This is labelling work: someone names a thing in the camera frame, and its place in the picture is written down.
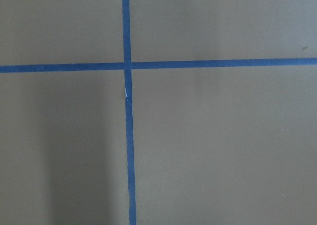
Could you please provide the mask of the brown paper table cover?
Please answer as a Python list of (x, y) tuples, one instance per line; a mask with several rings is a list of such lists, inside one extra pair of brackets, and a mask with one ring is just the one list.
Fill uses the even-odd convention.
[(314, 225), (317, 0), (0, 0), (3, 225)]

